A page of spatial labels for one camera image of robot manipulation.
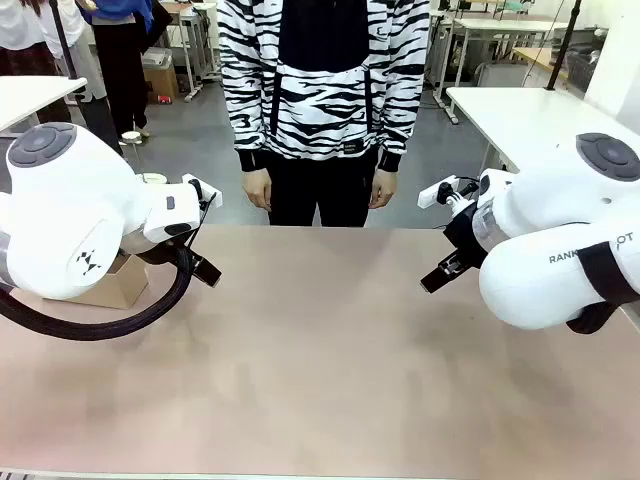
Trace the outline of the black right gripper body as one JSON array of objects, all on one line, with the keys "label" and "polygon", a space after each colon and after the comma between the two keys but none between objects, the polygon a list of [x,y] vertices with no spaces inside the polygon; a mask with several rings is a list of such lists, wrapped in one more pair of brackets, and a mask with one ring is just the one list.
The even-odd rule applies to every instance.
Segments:
[{"label": "black right gripper body", "polygon": [[466,206],[444,229],[444,235],[455,248],[447,259],[460,267],[479,269],[487,256],[487,251],[479,244],[473,229],[473,217],[477,203]]}]

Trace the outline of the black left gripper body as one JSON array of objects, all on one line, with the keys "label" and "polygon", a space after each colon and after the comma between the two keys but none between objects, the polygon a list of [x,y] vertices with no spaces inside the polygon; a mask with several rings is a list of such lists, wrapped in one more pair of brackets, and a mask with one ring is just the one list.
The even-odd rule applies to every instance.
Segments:
[{"label": "black left gripper body", "polygon": [[190,248],[190,241],[196,233],[196,230],[191,230],[169,238],[155,245],[152,249],[143,252],[142,260],[148,264],[177,264],[179,252],[184,250],[189,256],[190,263],[193,264],[194,253]]}]

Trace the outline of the person's left hand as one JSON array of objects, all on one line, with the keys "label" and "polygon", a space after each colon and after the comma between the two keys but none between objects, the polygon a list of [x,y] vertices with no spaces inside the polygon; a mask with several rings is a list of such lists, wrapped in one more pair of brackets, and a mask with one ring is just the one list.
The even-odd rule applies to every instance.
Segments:
[{"label": "person's left hand", "polygon": [[385,207],[396,193],[396,189],[397,173],[377,169],[373,176],[369,208]]}]

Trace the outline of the person's right hand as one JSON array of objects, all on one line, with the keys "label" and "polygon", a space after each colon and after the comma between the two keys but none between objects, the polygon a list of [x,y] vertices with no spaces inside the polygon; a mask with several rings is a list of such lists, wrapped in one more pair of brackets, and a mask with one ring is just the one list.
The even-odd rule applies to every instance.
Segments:
[{"label": "person's right hand", "polygon": [[243,174],[243,188],[249,201],[267,212],[271,211],[271,187],[271,177],[266,168]]}]

